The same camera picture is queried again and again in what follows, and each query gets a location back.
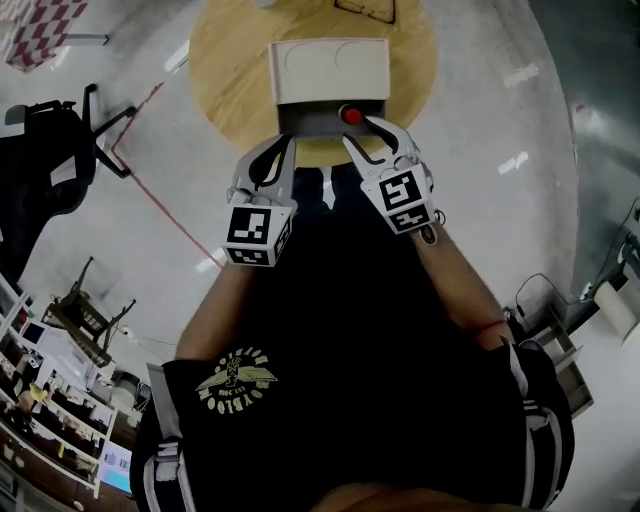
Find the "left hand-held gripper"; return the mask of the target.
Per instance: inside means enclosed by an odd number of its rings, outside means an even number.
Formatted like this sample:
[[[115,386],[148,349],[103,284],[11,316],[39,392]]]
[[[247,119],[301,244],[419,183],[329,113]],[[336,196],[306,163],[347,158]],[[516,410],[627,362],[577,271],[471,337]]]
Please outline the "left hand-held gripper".
[[[237,163],[228,190],[228,229],[222,249],[230,263],[274,267],[292,233],[296,141],[279,135]]]

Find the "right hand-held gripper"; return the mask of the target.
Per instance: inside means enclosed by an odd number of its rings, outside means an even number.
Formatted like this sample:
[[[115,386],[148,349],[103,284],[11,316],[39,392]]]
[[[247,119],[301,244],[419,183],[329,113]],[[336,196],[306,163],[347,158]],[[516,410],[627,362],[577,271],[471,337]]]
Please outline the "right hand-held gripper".
[[[393,157],[390,163],[385,158],[374,160],[355,138],[342,136],[343,146],[364,179],[361,189],[365,196],[395,234],[433,224],[433,178],[409,132],[376,116],[366,116],[364,123]]]

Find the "person's left forearm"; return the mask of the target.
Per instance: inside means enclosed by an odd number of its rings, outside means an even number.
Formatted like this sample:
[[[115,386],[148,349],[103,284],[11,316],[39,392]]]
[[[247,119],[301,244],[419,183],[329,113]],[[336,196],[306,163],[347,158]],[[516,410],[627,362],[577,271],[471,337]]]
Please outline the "person's left forearm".
[[[256,269],[226,265],[185,327],[177,360],[214,360],[231,342]]]

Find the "person's right forearm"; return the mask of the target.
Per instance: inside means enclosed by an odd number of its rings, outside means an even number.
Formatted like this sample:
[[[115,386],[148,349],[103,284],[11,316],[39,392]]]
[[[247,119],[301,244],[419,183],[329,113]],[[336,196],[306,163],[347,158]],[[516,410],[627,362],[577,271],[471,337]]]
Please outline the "person's right forearm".
[[[409,236],[448,317],[486,350],[512,344],[499,303],[443,226],[434,222]]]

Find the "white shelving unit with items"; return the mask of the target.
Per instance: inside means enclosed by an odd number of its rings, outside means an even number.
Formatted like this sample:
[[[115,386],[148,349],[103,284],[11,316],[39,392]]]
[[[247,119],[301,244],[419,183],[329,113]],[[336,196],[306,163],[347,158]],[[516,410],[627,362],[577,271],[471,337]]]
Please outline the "white shelving unit with items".
[[[29,295],[0,274],[0,430],[98,498],[117,411],[83,387],[92,365],[73,385],[45,352],[48,341],[71,348],[65,334],[40,322]]]

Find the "person's dark trousers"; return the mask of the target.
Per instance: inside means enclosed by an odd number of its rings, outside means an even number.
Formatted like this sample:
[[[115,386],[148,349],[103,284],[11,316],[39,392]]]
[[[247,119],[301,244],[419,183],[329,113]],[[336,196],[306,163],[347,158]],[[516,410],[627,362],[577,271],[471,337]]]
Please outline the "person's dark trousers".
[[[362,177],[353,163],[340,164],[329,169],[329,185],[334,203],[324,199],[325,173],[321,168],[299,167],[294,172],[292,198],[298,204],[300,215],[321,215],[327,212],[356,215],[371,206],[361,190]]]

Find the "round wooden table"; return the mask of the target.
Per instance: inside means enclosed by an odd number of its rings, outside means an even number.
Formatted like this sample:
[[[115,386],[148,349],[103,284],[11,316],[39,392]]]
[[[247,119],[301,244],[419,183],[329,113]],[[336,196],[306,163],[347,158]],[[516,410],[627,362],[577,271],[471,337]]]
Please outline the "round wooden table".
[[[210,0],[189,47],[196,100],[234,146],[247,151],[276,135],[268,47],[280,41],[375,38],[389,42],[391,96],[384,118],[406,128],[426,104],[437,69],[436,40],[420,0],[396,0],[396,21],[381,23],[333,6],[333,0]],[[329,167],[348,161],[340,137],[302,139],[296,162]]]

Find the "red floor tape line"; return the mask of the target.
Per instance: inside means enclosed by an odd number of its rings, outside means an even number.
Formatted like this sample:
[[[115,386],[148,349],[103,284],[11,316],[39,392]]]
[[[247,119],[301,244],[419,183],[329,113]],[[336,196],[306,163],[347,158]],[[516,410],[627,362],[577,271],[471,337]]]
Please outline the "red floor tape line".
[[[163,80],[156,84],[148,93],[148,95],[137,105],[136,112],[127,121],[124,128],[116,136],[116,139],[111,146],[111,154],[116,158],[120,164],[125,164],[125,160],[118,153],[118,146],[123,141],[127,133],[130,131],[132,125],[140,117],[142,110],[145,106],[158,94],[163,88],[166,81]],[[151,203],[162,213],[162,215],[204,256],[205,260],[213,264],[218,269],[222,269],[224,264],[214,256],[205,246],[203,246],[190,232],[189,230],[179,222],[166,205],[149,189],[140,177],[131,170],[129,176],[141,190],[141,192],[151,201]]]

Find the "black eyeglasses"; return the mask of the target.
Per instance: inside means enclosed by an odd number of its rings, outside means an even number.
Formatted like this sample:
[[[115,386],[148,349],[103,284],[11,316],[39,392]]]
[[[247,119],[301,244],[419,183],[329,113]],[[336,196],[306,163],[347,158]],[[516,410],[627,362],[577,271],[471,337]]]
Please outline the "black eyeglasses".
[[[396,21],[396,0],[333,0],[333,6],[389,25]]]

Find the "black office chair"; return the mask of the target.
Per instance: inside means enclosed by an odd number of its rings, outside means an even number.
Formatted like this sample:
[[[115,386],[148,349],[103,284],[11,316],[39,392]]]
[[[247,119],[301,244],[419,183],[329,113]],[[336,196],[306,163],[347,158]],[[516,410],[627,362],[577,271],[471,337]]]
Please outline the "black office chair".
[[[6,112],[8,124],[24,133],[0,138],[0,275],[17,283],[46,224],[74,212],[103,164],[121,179],[131,171],[119,167],[99,147],[98,139],[137,108],[129,106],[97,128],[92,126],[91,98],[85,87],[82,112],[72,101],[52,100],[16,105]]]

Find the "dark metal folding chair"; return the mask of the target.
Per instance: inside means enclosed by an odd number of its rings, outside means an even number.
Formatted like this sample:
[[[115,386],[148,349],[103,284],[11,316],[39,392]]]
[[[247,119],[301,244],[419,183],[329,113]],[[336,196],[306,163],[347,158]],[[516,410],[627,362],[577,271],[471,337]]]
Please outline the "dark metal folding chair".
[[[134,307],[136,300],[123,307],[116,316],[107,319],[91,303],[90,297],[82,290],[87,270],[94,261],[90,257],[69,293],[63,298],[54,298],[47,306],[42,321],[50,326],[66,330],[76,345],[96,364],[104,368],[112,362],[108,350],[112,334]]]

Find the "red white checkered table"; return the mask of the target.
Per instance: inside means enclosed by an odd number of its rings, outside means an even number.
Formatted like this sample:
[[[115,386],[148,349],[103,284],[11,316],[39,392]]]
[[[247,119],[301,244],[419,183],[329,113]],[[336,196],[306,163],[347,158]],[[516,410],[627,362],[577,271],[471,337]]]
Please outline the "red white checkered table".
[[[89,0],[0,0],[0,61],[29,73],[62,47],[103,46],[107,34],[73,34]]]

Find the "grey metal rack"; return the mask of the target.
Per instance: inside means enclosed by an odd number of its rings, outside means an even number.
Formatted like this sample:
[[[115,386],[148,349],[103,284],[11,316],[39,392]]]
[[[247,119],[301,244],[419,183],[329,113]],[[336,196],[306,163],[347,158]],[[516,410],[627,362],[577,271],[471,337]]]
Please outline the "grey metal rack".
[[[577,347],[561,323],[556,309],[548,306],[534,334],[520,343],[523,348],[543,351],[554,364],[558,381],[575,420],[594,404],[591,391],[577,365],[582,347]]]

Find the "white paper roll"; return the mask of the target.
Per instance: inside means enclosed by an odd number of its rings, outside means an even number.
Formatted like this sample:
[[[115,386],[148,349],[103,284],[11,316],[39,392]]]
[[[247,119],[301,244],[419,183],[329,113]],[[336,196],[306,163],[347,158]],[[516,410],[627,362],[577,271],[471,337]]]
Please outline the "white paper roll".
[[[593,299],[622,342],[640,325],[638,317],[608,281],[599,285]]]

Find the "lit monitor screen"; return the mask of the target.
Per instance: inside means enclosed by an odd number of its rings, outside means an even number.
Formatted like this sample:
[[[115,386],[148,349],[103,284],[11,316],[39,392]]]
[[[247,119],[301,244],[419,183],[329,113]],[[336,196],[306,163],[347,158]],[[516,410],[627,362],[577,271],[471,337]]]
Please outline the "lit monitor screen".
[[[107,441],[100,464],[100,482],[120,491],[131,493],[130,467],[132,452],[112,441]]]

